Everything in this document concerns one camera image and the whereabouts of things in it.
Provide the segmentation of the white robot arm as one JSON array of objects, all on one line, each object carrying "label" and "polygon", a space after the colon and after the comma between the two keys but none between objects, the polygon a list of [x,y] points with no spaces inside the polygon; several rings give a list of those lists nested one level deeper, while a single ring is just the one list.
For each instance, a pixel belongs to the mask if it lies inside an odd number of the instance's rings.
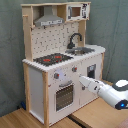
[{"label": "white robot arm", "polygon": [[80,76],[79,82],[90,92],[97,94],[111,107],[128,109],[128,81],[119,80],[112,86],[86,76]]}]

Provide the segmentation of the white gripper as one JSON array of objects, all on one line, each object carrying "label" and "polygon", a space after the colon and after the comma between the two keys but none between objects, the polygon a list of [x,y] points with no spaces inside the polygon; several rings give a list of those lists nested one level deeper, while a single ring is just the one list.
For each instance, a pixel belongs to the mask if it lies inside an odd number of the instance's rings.
[{"label": "white gripper", "polygon": [[79,82],[90,92],[95,94],[98,93],[100,87],[103,85],[101,81],[86,76],[80,76]]}]

